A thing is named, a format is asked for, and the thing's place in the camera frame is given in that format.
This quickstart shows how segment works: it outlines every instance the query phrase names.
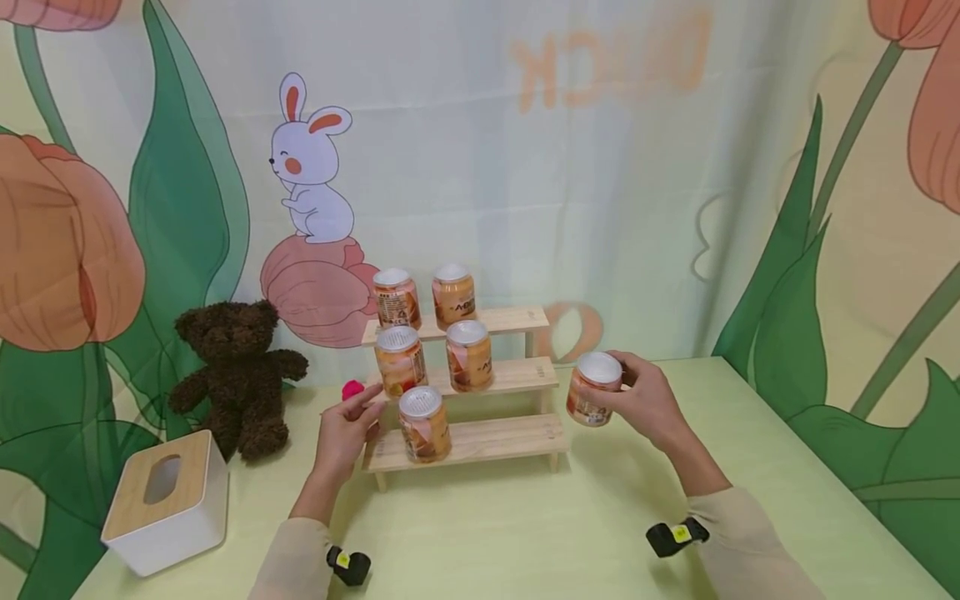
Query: yellow sticker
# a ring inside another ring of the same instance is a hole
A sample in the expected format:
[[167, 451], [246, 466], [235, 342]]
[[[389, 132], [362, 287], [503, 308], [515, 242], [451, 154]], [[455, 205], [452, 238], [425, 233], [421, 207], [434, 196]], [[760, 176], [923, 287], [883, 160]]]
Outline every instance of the yellow sticker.
[[693, 540], [693, 536], [690, 535], [690, 530], [686, 528], [686, 525], [675, 525], [670, 528], [670, 532], [673, 533], [673, 539], [677, 543], [686, 543]]

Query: brown teddy bear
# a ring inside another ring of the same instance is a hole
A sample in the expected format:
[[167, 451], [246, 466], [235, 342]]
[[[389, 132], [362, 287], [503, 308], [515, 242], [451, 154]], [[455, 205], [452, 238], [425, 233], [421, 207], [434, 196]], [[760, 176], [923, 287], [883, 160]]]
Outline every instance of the brown teddy bear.
[[239, 448], [244, 460], [255, 461], [287, 443], [282, 380], [303, 379], [308, 362], [295, 350], [268, 351], [277, 321], [266, 300], [219, 302], [177, 318], [177, 333], [206, 366], [174, 387], [170, 408], [186, 413], [209, 396], [202, 428], [213, 433], [226, 460]]

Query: white can lid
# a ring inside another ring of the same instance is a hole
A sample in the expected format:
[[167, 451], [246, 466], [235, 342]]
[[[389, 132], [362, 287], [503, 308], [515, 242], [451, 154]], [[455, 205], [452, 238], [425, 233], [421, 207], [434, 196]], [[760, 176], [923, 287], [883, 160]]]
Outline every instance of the white can lid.
[[396, 325], [376, 334], [376, 345], [388, 352], [401, 352], [417, 343], [420, 335], [408, 325]]
[[446, 329], [446, 339], [460, 346], [479, 344], [487, 337], [487, 328], [479, 321], [458, 321]]
[[427, 419], [440, 410], [444, 398], [436, 388], [421, 385], [411, 388], [400, 397], [400, 412], [410, 419]]
[[373, 276], [373, 283], [380, 285], [399, 285], [409, 278], [410, 274], [405, 270], [391, 267], [390, 269], [377, 272], [377, 274]]
[[577, 360], [577, 371], [597, 383], [613, 383], [623, 376], [623, 367], [606, 352], [587, 352]]
[[451, 262], [448, 265], [438, 267], [437, 270], [433, 272], [433, 278], [438, 281], [459, 281], [469, 274], [470, 271], [467, 267]]

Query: light green table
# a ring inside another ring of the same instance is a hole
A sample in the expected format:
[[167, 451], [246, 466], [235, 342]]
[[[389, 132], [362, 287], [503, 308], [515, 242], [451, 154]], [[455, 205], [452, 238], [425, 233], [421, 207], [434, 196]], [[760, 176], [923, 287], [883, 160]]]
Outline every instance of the light green table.
[[[736, 484], [766, 507], [787, 548], [830, 599], [949, 599], [721, 359], [661, 363], [691, 425]], [[569, 371], [559, 373], [564, 409]], [[313, 461], [317, 415], [339, 389], [299, 390], [292, 444], [269, 464], [233, 461], [228, 535], [219, 548], [140, 580], [107, 554], [77, 598], [244, 598]], [[451, 418], [530, 414], [516, 397], [454, 398]], [[390, 475], [386, 493], [356, 475], [334, 534], [372, 557], [366, 588], [331, 598], [482, 600], [712, 598], [694, 552], [657, 559], [644, 533], [684, 513], [669, 464], [622, 420], [587, 429], [564, 417], [571, 451]]]

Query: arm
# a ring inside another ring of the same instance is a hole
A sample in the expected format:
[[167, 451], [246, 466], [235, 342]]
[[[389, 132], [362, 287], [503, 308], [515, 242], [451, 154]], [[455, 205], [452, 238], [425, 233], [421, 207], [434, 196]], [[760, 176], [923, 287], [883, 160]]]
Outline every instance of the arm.
[[710, 532], [697, 546], [721, 600], [814, 600], [825, 596], [780, 542], [763, 507], [735, 488], [692, 430], [664, 449], [690, 515]]
[[332, 574], [326, 553], [333, 507], [364, 443], [378, 432], [386, 402], [364, 404], [382, 391], [383, 386], [370, 386], [324, 411], [313, 468], [276, 532], [249, 600], [325, 600]]
[[206, 375], [207, 367], [203, 367], [199, 371], [187, 375], [183, 381], [174, 386], [174, 389], [170, 391], [169, 403], [170, 408], [175, 413], [181, 415], [188, 413], [197, 408], [197, 405], [204, 400], [208, 394]]
[[297, 192], [296, 196], [291, 196], [290, 198], [284, 198], [283, 200], [280, 201], [280, 203], [286, 206], [287, 208], [293, 210], [294, 212], [298, 212], [300, 214], [307, 214], [307, 213], [313, 212], [314, 206], [310, 202], [308, 202], [309, 198], [304, 198], [303, 200], [301, 200], [300, 197], [303, 196], [304, 194], [310, 194], [310, 193], [311, 193], [310, 188], [303, 188], [301, 191]]
[[296, 350], [271, 350], [267, 355], [274, 361], [280, 376], [284, 379], [300, 381], [306, 377], [306, 368], [310, 366], [306, 357]]
[[735, 488], [687, 424], [663, 371], [630, 352], [610, 351], [623, 366], [624, 392], [586, 389], [663, 452], [689, 498], [690, 514], [710, 533], [699, 545], [707, 576], [721, 600], [824, 598], [787, 553], [763, 508]]
[[311, 473], [289, 518], [280, 523], [249, 600], [325, 600], [333, 571], [326, 564], [328, 527], [340, 486]]

